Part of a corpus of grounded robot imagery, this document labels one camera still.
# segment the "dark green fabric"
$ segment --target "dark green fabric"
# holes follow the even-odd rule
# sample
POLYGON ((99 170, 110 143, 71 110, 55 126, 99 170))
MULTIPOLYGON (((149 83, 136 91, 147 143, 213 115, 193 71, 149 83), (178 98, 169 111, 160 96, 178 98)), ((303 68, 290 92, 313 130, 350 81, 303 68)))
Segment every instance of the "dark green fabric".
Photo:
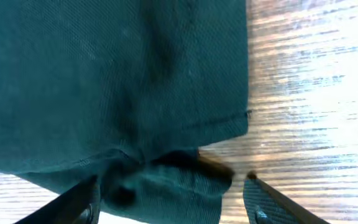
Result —
MULTIPOLYGON (((106 177, 123 155, 133 169, 240 136, 247 82, 243 1, 0 1, 0 172, 62 192, 106 177)), ((197 170, 165 170, 181 181, 139 178, 131 212, 105 209, 150 223, 219 220, 220 195, 183 189, 197 170)))

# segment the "green cloth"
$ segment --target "green cloth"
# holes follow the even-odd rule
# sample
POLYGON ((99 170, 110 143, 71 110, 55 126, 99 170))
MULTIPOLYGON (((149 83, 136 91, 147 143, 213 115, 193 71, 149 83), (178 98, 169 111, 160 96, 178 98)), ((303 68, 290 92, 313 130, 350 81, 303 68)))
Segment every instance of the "green cloth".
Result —
MULTIPOLYGON (((143 167, 240 136, 247 83, 243 1, 0 1, 0 172, 61 193, 90 173, 108 176, 112 164, 143 167)), ((223 192, 189 181, 210 187, 213 178, 165 168, 140 172, 135 205, 107 198, 103 209, 216 223, 223 192), (161 172, 179 181, 153 180, 161 172)))

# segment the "light wood tabletop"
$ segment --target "light wood tabletop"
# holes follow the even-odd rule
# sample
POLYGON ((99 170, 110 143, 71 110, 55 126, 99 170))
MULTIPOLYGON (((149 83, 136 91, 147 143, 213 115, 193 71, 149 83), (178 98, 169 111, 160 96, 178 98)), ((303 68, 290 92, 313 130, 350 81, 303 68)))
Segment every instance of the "light wood tabletop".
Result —
MULTIPOLYGON (((249 132, 201 151, 236 171, 221 223, 249 222, 250 170, 329 223, 358 223, 358 0, 248 0, 247 21, 249 132)), ((0 223, 55 197, 0 174, 0 223)))

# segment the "wooden table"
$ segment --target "wooden table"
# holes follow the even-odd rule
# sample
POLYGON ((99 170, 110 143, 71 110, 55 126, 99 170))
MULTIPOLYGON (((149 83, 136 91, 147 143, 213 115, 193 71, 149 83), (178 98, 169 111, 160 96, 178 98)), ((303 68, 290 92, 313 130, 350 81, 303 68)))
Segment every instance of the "wooden table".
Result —
MULTIPOLYGON (((358 0, 247 1, 246 136, 203 148, 237 172, 221 223, 248 223, 246 173, 330 223, 358 223, 358 0)), ((56 195, 0 174, 0 223, 56 195)), ((102 215, 103 223, 135 223, 102 215)))

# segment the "wood grain surface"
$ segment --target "wood grain surface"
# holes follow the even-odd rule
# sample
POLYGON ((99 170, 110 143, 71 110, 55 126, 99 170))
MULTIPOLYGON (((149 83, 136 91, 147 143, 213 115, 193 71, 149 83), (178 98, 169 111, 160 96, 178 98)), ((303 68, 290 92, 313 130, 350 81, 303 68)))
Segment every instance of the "wood grain surface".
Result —
MULTIPOLYGON (((248 0, 247 18, 249 132, 201 153, 237 172, 221 223, 248 223, 250 170, 330 223, 358 223, 358 0, 248 0)), ((55 197, 0 174, 0 223, 55 197)))

